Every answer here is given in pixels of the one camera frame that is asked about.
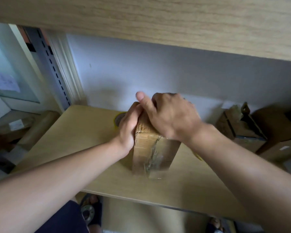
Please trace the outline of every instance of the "person's left hand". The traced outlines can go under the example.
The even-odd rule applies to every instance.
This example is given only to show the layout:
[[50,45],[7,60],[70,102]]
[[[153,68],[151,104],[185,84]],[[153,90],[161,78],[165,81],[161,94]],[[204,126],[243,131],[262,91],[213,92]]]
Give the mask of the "person's left hand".
[[123,157],[125,157],[134,146],[138,117],[142,111],[143,108],[139,102],[134,102],[120,122],[119,134],[117,135],[116,139],[124,149]]

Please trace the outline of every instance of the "person's left arm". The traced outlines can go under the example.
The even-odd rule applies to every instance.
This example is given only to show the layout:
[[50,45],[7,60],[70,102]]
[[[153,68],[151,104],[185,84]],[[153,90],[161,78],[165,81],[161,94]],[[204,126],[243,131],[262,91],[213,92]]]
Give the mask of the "person's left arm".
[[0,232],[34,232],[134,145],[142,107],[135,102],[111,141],[0,181]]

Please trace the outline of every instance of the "white wall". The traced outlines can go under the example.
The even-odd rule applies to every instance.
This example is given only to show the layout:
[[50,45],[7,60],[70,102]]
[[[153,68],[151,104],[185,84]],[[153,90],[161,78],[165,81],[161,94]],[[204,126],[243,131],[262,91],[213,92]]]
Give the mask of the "white wall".
[[253,107],[291,105],[291,62],[129,40],[71,35],[90,106],[125,111],[142,90],[179,92],[205,121],[225,100]]

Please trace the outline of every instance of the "wooden shelf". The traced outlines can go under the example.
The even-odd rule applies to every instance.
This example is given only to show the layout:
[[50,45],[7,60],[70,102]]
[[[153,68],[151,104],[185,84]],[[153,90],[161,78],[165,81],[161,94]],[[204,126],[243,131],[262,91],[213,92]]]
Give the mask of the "wooden shelf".
[[291,61],[291,0],[0,0],[0,22]]
[[[13,172],[110,140],[117,111],[72,105],[44,134]],[[163,179],[134,176],[132,154],[112,165],[83,191],[143,204],[201,212],[251,222],[252,218],[217,175],[181,145]]]

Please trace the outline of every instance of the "forearm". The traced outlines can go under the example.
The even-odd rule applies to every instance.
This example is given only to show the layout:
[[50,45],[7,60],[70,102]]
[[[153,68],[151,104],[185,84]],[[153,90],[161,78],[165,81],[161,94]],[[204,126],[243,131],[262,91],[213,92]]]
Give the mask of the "forearm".
[[0,231],[34,232],[123,152],[113,139],[1,181]]
[[265,230],[291,232],[290,174],[230,141],[211,125],[204,125],[187,145]]

